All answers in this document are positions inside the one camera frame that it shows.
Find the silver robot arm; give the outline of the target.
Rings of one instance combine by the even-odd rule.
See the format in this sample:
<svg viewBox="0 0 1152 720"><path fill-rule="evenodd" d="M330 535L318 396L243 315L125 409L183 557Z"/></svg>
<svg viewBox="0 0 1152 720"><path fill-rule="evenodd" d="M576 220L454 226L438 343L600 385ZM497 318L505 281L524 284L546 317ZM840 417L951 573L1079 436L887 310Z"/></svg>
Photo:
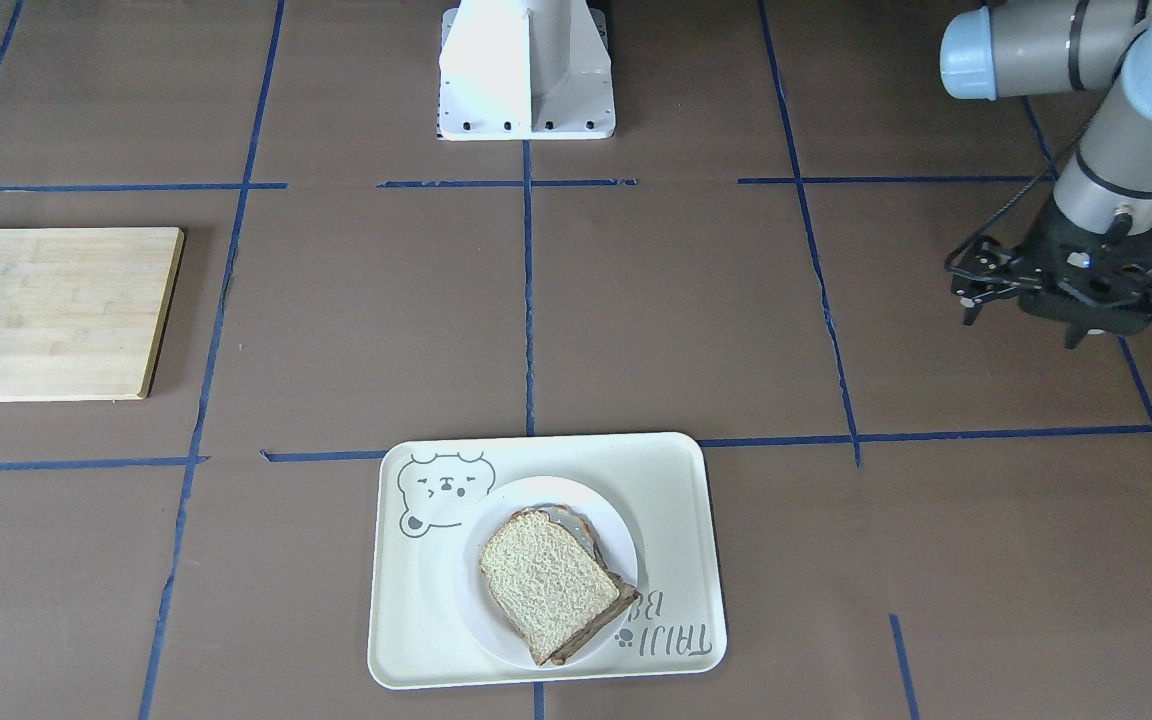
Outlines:
<svg viewBox="0 0 1152 720"><path fill-rule="evenodd" d="M1152 1L1009 1L952 18L940 74L957 99L1100 90L1068 162L1023 241L973 232L945 260L972 325L984 305L1015 300L1089 334L1152 323Z"/></svg>

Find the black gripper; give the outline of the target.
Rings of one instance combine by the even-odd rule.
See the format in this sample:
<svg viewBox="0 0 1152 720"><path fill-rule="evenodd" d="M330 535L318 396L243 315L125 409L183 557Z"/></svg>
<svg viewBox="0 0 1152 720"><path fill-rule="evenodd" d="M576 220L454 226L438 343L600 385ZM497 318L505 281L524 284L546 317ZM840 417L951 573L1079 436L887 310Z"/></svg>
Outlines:
<svg viewBox="0 0 1152 720"><path fill-rule="evenodd" d="M1066 348L1092 331L1130 336L1146 329L1152 324L1152 228L1132 232L1132 215L1116 215L1102 233L1064 215L1038 217L1020 247L1038 288L1020 293L1020 309L1064 324Z"/></svg>

